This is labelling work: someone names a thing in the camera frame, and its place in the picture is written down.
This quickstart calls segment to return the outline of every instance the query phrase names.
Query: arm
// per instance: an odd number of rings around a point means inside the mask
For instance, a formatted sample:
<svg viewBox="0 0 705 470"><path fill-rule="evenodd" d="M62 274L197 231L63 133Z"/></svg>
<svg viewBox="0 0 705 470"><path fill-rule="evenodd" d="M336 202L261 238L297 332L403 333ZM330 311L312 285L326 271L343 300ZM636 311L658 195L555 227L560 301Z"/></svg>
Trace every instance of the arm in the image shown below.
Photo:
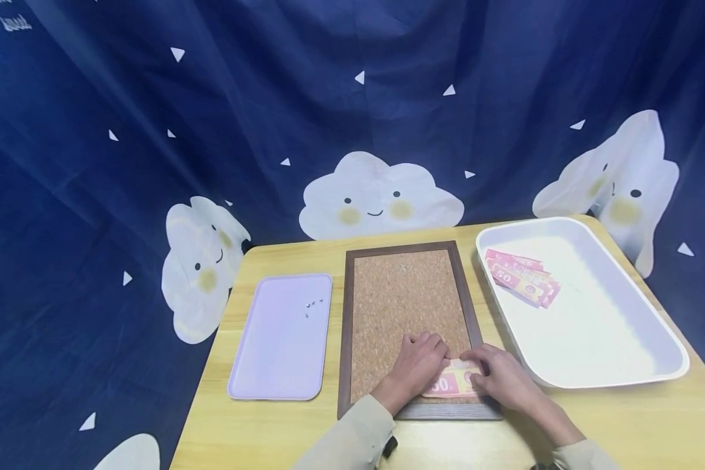
<svg viewBox="0 0 705 470"><path fill-rule="evenodd" d="M303 469L375 469L392 436L392 419L448 365L448 347L438 335L405 335L392 371L371 395L358 400L293 467Z"/></svg>
<svg viewBox="0 0 705 470"><path fill-rule="evenodd" d="M561 470L619 468L603 449L585 438L564 410L542 392L509 352L481 345L463 352L460 359L483 361L489 366L489 375L470 377L473 386L534 421L554 445L554 463Z"/></svg>

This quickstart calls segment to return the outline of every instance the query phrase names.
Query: brown frame border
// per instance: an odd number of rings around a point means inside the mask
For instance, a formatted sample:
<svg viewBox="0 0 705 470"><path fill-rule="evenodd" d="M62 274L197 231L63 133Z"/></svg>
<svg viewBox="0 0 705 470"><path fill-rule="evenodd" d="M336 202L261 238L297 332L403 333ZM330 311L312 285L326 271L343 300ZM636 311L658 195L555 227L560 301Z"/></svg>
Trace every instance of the brown frame border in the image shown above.
<svg viewBox="0 0 705 470"><path fill-rule="evenodd" d="M342 305L342 346L339 350L339 395L337 397L337 419L351 409L351 386L353 374L353 294L354 260L356 258L377 257L396 253L417 253L446 249L452 264L452 273L460 297L462 315L465 317L467 337L471 347L482 345L480 326L475 316L470 290L467 287L465 270L462 268L457 242L416 243L394 247L353 249L345 256L345 286ZM489 396L482 397L482 403L410 403L397 413L398 420L502 420L501 406Z"/></svg>

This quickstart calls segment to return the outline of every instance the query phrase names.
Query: wooden table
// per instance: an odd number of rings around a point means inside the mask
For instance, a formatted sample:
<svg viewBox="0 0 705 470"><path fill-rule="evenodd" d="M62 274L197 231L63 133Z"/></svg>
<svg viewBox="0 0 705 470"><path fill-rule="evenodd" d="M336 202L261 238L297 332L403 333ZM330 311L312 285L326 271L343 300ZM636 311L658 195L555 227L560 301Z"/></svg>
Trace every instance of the wooden table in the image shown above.
<svg viewBox="0 0 705 470"><path fill-rule="evenodd" d="M624 469L705 469L705 365L601 224L577 217L614 254L674 329L692 366L677 381L550 395ZM470 227L393 233L327 242L257 247L245 256L204 368L173 469L288 469L336 421L345 252L348 249L456 240L483 339L510 345L477 265ZM326 272L334 286L322 390L300 402L234 401L225 387L257 283L280 274ZM529 469L550 461L549 446L522 416L501 422L399 422L399 447L383 469Z"/></svg>

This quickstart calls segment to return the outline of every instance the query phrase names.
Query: navy blue backdrop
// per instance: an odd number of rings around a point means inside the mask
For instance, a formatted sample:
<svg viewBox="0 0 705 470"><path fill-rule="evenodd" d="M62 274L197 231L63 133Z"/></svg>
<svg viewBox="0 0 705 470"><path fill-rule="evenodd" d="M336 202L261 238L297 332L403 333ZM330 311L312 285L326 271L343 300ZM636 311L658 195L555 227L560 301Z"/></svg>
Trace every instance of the navy blue backdrop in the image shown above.
<svg viewBox="0 0 705 470"><path fill-rule="evenodd" d="M608 228L575 161L705 361L705 1L0 0L0 468L168 468L241 247Z"/></svg>

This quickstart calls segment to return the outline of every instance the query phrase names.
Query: beige jacket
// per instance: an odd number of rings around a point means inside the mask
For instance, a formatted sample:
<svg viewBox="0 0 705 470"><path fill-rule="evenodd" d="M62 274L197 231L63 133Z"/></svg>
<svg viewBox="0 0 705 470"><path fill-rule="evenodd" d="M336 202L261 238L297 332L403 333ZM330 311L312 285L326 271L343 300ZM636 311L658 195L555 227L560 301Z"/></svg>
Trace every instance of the beige jacket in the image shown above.
<svg viewBox="0 0 705 470"><path fill-rule="evenodd" d="M392 415L374 397L358 400L293 467L296 470L375 469L392 436ZM613 470L619 466L590 440L560 447L554 462L561 470Z"/></svg>

